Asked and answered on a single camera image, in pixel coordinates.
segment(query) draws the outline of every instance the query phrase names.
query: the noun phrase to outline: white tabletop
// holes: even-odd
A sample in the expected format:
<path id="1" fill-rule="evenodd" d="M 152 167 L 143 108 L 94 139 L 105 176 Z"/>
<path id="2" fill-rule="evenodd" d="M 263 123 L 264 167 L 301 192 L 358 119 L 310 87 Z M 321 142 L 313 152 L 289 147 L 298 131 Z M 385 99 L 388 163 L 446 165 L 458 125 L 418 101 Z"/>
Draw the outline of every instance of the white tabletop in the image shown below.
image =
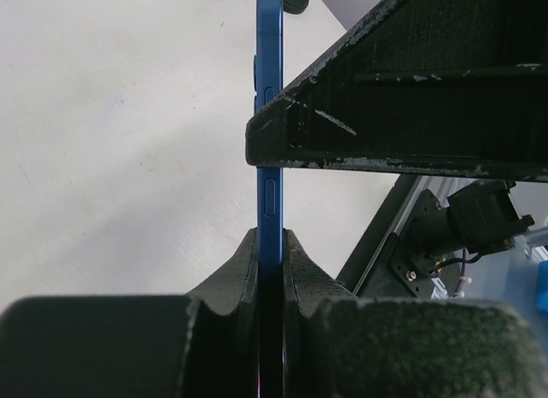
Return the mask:
<path id="1" fill-rule="evenodd" d="M 0 310 L 184 293 L 256 225 L 255 0 L 0 0 Z M 286 83 L 344 33 L 285 16 Z M 285 226 L 335 275 L 393 175 L 286 170 Z"/>

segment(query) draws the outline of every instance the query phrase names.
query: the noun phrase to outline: black cable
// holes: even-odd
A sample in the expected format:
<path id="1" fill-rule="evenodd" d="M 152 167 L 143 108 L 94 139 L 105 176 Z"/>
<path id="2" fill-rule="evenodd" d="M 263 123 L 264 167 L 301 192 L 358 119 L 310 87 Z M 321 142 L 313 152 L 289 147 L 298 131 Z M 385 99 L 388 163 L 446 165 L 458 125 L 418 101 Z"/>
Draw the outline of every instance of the black cable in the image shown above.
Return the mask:
<path id="1" fill-rule="evenodd" d="M 457 264 L 457 263 L 464 263 L 464 264 L 473 264 L 473 263 L 477 263 L 478 261 L 480 261 L 480 258 L 481 258 L 481 255 L 479 254 L 476 254 L 474 255 L 472 258 L 470 259 L 464 259 L 464 258 L 450 258 L 450 259 L 446 259 L 445 261 L 439 263 L 439 264 L 436 264 L 432 267 L 432 270 L 430 270 L 429 272 L 430 273 L 433 273 L 437 270 L 441 270 L 442 268 L 445 268 L 449 265 L 453 265 L 453 264 Z"/>

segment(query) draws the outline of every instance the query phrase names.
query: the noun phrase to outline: black cylindrical object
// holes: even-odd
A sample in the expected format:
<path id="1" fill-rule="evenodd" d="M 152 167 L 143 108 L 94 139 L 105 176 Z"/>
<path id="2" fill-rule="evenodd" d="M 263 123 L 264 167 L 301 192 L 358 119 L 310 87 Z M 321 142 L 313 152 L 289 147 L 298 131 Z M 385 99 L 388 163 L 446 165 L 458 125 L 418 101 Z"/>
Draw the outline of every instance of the black cylindrical object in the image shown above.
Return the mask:
<path id="1" fill-rule="evenodd" d="M 459 234 L 450 208 L 417 217 L 410 229 L 413 241 L 429 254 L 438 256 L 459 250 L 464 240 Z"/>

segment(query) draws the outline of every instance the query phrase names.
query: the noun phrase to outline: blue object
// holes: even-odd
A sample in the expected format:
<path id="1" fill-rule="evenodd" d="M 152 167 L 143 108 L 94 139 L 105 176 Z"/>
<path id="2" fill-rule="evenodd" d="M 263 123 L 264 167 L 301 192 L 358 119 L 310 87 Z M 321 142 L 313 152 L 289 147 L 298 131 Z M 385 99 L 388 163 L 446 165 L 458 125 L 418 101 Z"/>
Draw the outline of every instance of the blue object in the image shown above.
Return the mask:
<path id="1" fill-rule="evenodd" d="M 548 319 L 548 261 L 539 263 L 537 275 L 537 309 Z"/>
<path id="2" fill-rule="evenodd" d="M 254 111 L 270 102 L 283 87 L 283 0 L 257 0 L 257 54 L 253 60 Z M 257 168 L 257 236 L 259 279 L 282 264 L 283 171 Z"/>

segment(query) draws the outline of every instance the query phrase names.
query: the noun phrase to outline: blue metal frame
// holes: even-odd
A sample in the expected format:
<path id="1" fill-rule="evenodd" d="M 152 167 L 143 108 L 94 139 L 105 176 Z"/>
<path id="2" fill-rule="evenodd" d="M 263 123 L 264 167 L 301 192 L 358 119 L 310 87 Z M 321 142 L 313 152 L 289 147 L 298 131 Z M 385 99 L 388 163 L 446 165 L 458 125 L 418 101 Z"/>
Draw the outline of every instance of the blue metal frame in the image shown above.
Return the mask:
<path id="1" fill-rule="evenodd" d="M 253 61 L 255 112 L 283 88 L 283 0 L 257 0 L 257 53 Z M 257 168 L 259 278 L 282 264 L 283 170 Z"/>

